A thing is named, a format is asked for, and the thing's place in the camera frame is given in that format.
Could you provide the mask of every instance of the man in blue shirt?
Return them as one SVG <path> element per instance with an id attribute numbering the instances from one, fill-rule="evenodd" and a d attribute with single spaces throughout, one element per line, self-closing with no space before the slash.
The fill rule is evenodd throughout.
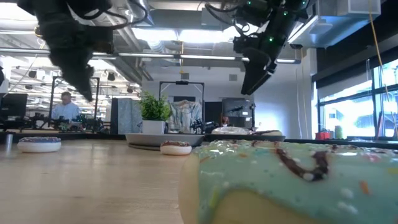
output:
<path id="1" fill-rule="evenodd" d="M 55 105 L 54 110 L 52 110 L 51 118 L 59 119 L 60 116 L 63 116 L 64 119 L 68 119 L 69 122 L 72 119 L 76 119 L 77 116 L 80 115 L 79 107 L 72 103 L 72 95 L 70 92 L 63 92 L 61 94 L 62 104 Z"/>

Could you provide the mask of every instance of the person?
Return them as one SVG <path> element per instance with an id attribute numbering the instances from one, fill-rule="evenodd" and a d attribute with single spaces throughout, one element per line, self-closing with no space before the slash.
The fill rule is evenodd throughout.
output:
<path id="1" fill-rule="evenodd" d="M 76 119 L 76 117 L 80 115 L 80 109 L 76 104 L 72 103 L 72 95 L 70 92 L 63 92 L 61 94 L 61 100 L 62 104 L 57 104 L 54 110 L 52 110 L 51 118 L 59 119 L 60 116 L 63 116 L 63 118 L 68 119 L 69 122 L 71 122 L 72 119 Z"/>
<path id="2" fill-rule="evenodd" d="M 229 127 L 230 125 L 229 125 L 229 117 L 227 117 L 227 116 L 223 116 L 223 119 L 222 119 L 222 127 Z"/>

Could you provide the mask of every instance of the donut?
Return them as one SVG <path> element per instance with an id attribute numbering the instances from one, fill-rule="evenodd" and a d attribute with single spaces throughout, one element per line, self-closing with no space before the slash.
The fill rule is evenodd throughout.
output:
<path id="1" fill-rule="evenodd" d="M 270 130 L 270 131 L 257 131 L 253 135 L 261 135 L 261 136 L 283 136 L 281 131 L 278 130 Z"/>
<path id="2" fill-rule="evenodd" d="M 182 167 L 184 224 L 398 223 L 398 151 L 215 141 Z"/>
<path id="3" fill-rule="evenodd" d="M 61 148 L 61 139 L 56 137 L 26 137 L 18 142 L 22 152 L 56 152 Z"/>
<path id="4" fill-rule="evenodd" d="M 183 156 L 190 154 L 191 150 L 188 142 L 165 141 L 160 145 L 160 152 L 164 155 Z"/>

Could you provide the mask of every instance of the potted plant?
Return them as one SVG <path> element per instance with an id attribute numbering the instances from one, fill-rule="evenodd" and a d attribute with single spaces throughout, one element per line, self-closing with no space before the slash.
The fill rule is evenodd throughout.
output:
<path id="1" fill-rule="evenodd" d="M 170 117 L 170 105 L 166 96 L 156 100 L 155 96 L 144 91 L 140 101 L 142 114 L 142 132 L 146 134 L 163 134 L 165 121 Z"/>

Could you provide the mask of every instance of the window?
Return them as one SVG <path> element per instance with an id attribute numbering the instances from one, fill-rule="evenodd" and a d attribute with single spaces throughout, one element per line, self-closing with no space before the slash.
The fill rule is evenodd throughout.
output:
<path id="1" fill-rule="evenodd" d="M 377 103 L 379 111 L 377 120 L 379 121 L 380 115 L 382 115 L 379 135 L 393 137 L 395 129 L 394 119 L 396 123 L 398 121 L 398 91 L 389 91 L 388 96 L 387 99 L 386 93 L 376 95 L 376 102 L 381 102 L 380 104 Z"/>
<path id="2" fill-rule="evenodd" d="M 385 85 L 394 85 L 398 83 L 398 59 L 383 65 L 383 71 L 380 67 L 374 69 L 376 88 Z"/>
<path id="3" fill-rule="evenodd" d="M 334 131 L 341 126 L 343 136 L 377 136 L 388 140 L 398 125 L 398 59 L 384 64 L 382 69 L 368 69 L 366 73 L 324 86 L 318 90 L 318 96 L 319 131 Z"/>
<path id="4" fill-rule="evenodd" d="M 374 136 L 372 96 L 328 104 L 324 112 L 327 130 L 341 126 L 344 136 Z"/>
<path id="5" fill-rule="evenodd" d="M 329 100 L 335 100 L 340 97 L 346 97 L 346 96 L 351 96 L 357 93 L 362 93 L 364 91 L 371 91 L 372 90 L 372 80 L 368 80 L 364 83 L 352 86 L 350 88 L 346 88 L 343 91 L 340 91 L 338 93 L 329 95 L 322 99 L 322 101 L 329 101 Z"/>

